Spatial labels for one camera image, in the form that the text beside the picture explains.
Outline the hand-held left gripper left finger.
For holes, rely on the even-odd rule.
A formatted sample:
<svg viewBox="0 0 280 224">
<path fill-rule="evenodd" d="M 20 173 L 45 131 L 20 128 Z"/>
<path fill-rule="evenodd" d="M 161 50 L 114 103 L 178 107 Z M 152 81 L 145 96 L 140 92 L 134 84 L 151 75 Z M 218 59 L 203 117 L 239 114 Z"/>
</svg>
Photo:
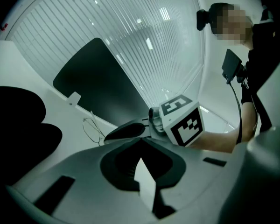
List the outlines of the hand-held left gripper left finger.
<svg viewBox="0 0 280 224">
<path fill-rule="evenodd" d="M 17 224 L 150 224 L 157 217 L 138 191 L 120 190 L 101 170 L 103 158 L 124 141 L 77 152 L 36 177 L 20 191 L 6 186 L 27 216 Z"/>
</svg>

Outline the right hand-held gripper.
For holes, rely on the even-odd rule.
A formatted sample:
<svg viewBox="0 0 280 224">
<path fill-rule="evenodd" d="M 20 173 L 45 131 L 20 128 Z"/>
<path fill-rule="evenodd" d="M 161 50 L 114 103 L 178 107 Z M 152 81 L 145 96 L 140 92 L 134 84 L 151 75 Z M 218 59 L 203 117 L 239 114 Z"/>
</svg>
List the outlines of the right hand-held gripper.
<svg viewBox="0 0 280 224">
<path fill-rule="evenodd" d="M 184 95 L 152 107 L 148 119 L 135 119 L 119 126 L 104 139 L 104 145 L 136 138 L 152 137 L 174 145 L 188 147 L 204 132 L 198 101 Z"/>
</svg>

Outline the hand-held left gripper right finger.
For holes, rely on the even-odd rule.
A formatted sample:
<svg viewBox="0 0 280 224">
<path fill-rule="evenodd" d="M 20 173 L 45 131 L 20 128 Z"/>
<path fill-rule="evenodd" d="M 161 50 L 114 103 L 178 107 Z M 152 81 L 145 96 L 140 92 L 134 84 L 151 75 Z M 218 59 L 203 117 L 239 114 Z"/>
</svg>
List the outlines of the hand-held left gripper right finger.
<svg viewBox="0 0 280 224">
<path fill-rule="evenodd" d="M 163 218 L 142 214 L 140 224 L 280 224 L 280 127 L 224 154 L 159 142 L 181 156 L 179 182 L 161 189 Z"/>
</svg>

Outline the thin wire eyeglasses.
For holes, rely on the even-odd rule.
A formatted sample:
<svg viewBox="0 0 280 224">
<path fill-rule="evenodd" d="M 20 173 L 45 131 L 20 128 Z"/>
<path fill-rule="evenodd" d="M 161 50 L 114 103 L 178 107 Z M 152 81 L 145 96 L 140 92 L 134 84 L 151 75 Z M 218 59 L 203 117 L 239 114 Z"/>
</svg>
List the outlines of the thin wire eyeglasses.
<svg viewBox="0 0 280 224">
<path fill-rule="evenodd" d="M 94 131 L 96 131 L 98 133 L 98 141 L 95 141 L 86 131 L 85 129 L 85 124 L 88 124 L 89 126 L 91 126 Z M 83 127 L 83 131 L 86 134 L 86 136 L 94 143 L 98 144 L 98 146 L 101 146 L 101 141 L 104 141 L 105 139 L 105 135 L 103 134 L 103 132 L 101 131 L 97 120 L 95 118 L 94 113 L 91 111 L 91 118 L 83 118 L 82 121 L 82 127 Z"/>
</svg>

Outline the person's right forearm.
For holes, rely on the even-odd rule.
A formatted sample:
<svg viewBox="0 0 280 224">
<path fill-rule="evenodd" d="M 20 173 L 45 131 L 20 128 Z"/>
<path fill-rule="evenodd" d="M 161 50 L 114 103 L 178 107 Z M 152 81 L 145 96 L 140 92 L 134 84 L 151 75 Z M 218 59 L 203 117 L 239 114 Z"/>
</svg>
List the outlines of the person's right forearm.
<svg viewBox="0 0 280 224">
<path fill-rule="evenodd" d="M 241 109 L 242 118 L 242 142 L 248 142 L 255 135 L 257 126 L 257 112 L 253 102 L 245 102 Z M 203 132 L 189 148 L 231 153 L 236 146 L 239 128 L 228 133 Z"/>
</svg>

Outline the long dark desk partition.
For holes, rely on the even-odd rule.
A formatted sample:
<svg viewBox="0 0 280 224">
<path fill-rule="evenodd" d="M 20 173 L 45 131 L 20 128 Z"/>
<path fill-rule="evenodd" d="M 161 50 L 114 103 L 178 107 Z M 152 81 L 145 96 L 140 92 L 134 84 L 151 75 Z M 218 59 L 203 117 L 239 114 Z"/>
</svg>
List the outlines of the long dark desk partition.
<svg viewBox="0 0 280 224">
<path fill-rule="evenodd" d="M 84 45 L 60 70 L 53 86 L 78 105 L 116 126 L 148 116 L 149 108 L 100 38 Z"/>
</svg>

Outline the black chest-mounted box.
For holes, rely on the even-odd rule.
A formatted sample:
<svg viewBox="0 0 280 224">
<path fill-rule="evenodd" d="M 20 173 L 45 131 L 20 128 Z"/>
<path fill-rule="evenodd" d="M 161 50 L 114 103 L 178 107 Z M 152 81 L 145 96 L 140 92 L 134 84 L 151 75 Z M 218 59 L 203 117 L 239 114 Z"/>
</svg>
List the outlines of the black chest-mounted box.
<svg viewBox="0 0 280 224">
<path fill-rule="evenodd" d="M 238 75 L 241 65 L 242 60 L 231 49 L 227 49 L 222 65 L 222 75 L 227 84 L 230 84 L 234 77 Z"/>
</svg>

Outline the person's black clothing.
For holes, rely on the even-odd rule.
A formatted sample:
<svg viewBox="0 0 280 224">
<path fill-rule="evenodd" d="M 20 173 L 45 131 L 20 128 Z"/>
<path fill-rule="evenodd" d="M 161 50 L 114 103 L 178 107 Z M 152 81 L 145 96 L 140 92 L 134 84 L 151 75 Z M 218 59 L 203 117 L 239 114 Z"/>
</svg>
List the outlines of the person's black clothing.
<svg viewBox="0 0 280 224">
<path fill-rule="evenodd" d="M 241 103 L 253 102 L 262 125 L 260 132 L 272 127 L 270 118 L 257 96 L 258 90 L 268 80 L 280 63 L 280 19 L 262 4 L 262 16 L 252 27 L 253 49 L 248 52 L 247 85 L 242 86 Z"/>
</svg>

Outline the white partition bracket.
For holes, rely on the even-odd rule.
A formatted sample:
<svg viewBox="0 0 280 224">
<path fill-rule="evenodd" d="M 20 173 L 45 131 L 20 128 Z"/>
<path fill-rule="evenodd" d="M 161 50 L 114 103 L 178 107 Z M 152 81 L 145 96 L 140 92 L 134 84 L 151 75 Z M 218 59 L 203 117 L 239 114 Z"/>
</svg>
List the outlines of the white partition bracket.
<svg viewBox="0 0 280 224">
<path fill-rule="evenodd" d="M 73 92 L 73 93 L 67 98 L 66 103 L 67 103 L 68 105 L 70 105 L 70 106 L 75 107 L 75 106 L 78 104 L 80 98 L 81 98 L 81 95 L 80 95 L 80 94 L 78 94 L 77 92 Z"/>
</svg>

